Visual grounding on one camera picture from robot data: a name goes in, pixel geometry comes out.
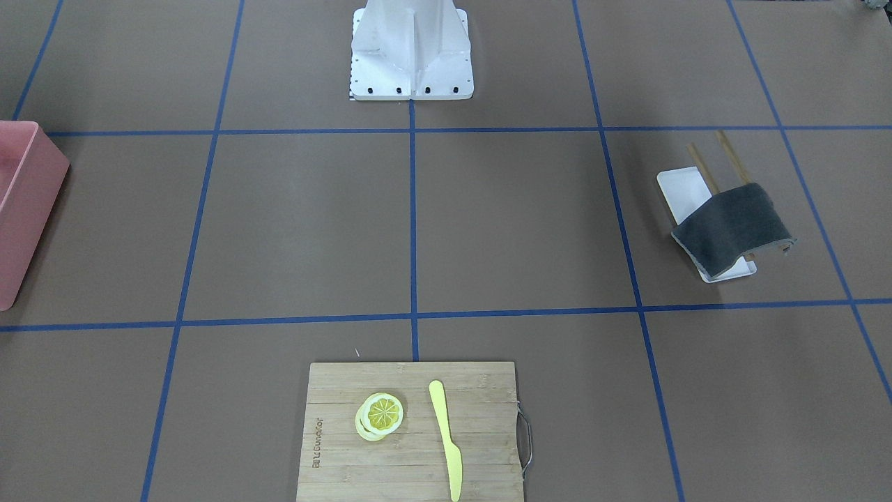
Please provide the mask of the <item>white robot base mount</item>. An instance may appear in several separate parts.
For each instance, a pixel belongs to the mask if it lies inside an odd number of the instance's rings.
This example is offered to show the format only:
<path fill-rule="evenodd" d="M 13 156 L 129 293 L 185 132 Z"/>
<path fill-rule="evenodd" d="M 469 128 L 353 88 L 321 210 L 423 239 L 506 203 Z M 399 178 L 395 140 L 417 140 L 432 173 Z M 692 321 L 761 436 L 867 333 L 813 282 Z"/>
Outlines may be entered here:
<path fill-rule="evenodd" d="M 348 95 L 357 101 L 468 100 L 468 13 L 452 1 L 369 1 L 353 13 Z"/>

